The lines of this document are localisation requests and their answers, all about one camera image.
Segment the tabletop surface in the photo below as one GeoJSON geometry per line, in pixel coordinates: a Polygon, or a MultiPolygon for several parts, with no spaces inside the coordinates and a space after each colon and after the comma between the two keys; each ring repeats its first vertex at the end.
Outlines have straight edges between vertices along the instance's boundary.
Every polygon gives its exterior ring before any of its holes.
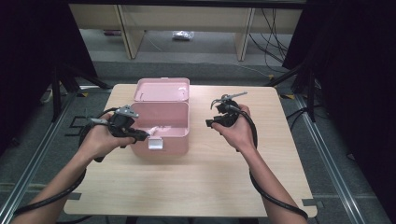
{"type": "MultiPolygon", "coordinates": [[[[130,105],[135,84],[115,86],[106,108],[130,105]]],[[[258,150],[298,206],[310,216],[315,206],[276,90],[269,87],[190,86],[189,151],[182,156],[136,156],[116,148],[102,163],[93,162],[69,200],[68,214],[158,217],[266,217],[240,153],[206,119],[216,116],[210,104],[222,94],[247,91],[235,98],[248,105],[257,126],[258,150]]]]}

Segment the handheld controller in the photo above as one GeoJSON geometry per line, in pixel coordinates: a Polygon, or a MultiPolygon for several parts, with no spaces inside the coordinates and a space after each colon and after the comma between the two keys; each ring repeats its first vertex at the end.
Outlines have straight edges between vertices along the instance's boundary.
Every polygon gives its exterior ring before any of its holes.
{"type": "Polygon", "coordinates": [[[214,104],[219,103],[219,105],[216,105],[216,108],[218,109],[219,113],[223,115],[215,116],[213,119],[207,119],[206,126],[211,128],[213,122],[219,123],[224,127],[233,126],[239,116],[239,113],[237,113],[236,110],[240,110],[238,103],[235,102],[233,98],[245,94],[248,93],[244,91],[233,95],[224,94],[220,99],[214,100],[210,106],[210,109],[213,108],[214,104]]]}
{"type": "MultiPolygon", "coordinates": [[[[90,124],[86,125],[81,137],[80,144],[85,138],[85,135],[90,131],[90,129],[95,125],[105,125],[108,130],[114,137],[132,137],[134,139],[133,144],[137,141],[145,141],[149,136],[149,133],[131,128],[134,124],[134,118],[139,118],[139,115],[136,114],[129,105],[125,105],[120,108],[110,108],[102,113],[100,117],[102,117],[105,113],[114,111],[114,115],[111,116],[109,120],[106,119],[91,119],[90,124]]],[[[96,158],[95,161],[101,162],[104,157],[96,158]]]]}

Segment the wrist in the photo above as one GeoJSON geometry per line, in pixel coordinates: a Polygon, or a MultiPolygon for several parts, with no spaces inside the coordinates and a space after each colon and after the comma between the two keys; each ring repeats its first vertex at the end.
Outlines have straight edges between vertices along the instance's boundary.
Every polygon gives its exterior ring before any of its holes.
{"type": "Polygon", "coordinates": [[[257,151],[256,148],[254,147],[253,143],[245,143],[245,144],[240,144],[237,148],[238,151],[240,151],[242,154],[249,154],[250,152],[257,151]]]}
{"type": "Polygon", "coordinates": [[[258,151],[255,147],[245,147],[240,149],[242,156],[247,160],[248,158],[256,157],[258,155],[258,151]]]}
{"type": "Polygon", "coordinates": [[[73,162],[76,166],[79,167],[87,167],[92,161],[94,157],[92,155],[88,155],[83,150],[79,150],[72,158],[71,162],[73,162]]]}

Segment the aluminum rail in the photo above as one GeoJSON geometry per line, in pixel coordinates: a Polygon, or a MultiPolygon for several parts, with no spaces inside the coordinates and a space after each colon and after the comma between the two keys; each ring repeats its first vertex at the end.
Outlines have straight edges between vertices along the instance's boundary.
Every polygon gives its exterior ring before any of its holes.
{"type": "MultiPolygon", "coordinates": [[[[295,99],[299,109],[306,107],[305,101],[301,95],[296,94],[295,99]]],[[[309,132],[311,133],[312,138],[314,139],[320,157],[323,160],[323,163],[327,169],[327,172],[329,173],[329,176],[340,197],[340,200],[346,209],[346,213],[349,216],[351,223],[367,223],[361,213],[361,210],[358,207],[358,204],[356,203],[356,200],[352,195],[352,192],[350,191],[345,179],[341,175],[340,170],[338,169],[334,159],[332,158],[332,153],[327,148],[326,143],[324,142],[318,130],[317,124],[315,122],[312,122],[311,118],[309,118],[306,113],[304,113],[304,121],[309,132]]]]}
{"type": "Polygon", "coordinates": [[[8,195],[6,202],[1,207],[1,224],[8,224],[12,219],[14,211],[19,206],[30,181],[35,176],[35,173],[37,172],[41,162],[46,156],[50,144],[52,143],[55,134],[58,132],[59,127],[64,120],[64,115],[66,114],[74,99],[76,99],[76,96],[77,94],[75,92],[69,92],[69,94],[66,96],[64,101],[64,109],[62,110],[59,117],[50,124],[49,129],[41,140],[40,145],[37,147],[35,154],[33,155],[32,159],[30,159],[19,181],[15,184],[14,189],[8,195]]]}

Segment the pink storage box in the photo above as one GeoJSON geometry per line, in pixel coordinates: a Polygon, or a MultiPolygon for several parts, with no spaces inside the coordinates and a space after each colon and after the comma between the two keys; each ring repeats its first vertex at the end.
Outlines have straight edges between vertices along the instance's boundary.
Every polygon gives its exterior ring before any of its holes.
{"type": "Polygon", "coordinates": [[[187,78],[142,78],[132,109],[139,114],[133,127],[152,131],[131,145],[136,155],[182,155],[189,150],[190,81],[187,78]]]}

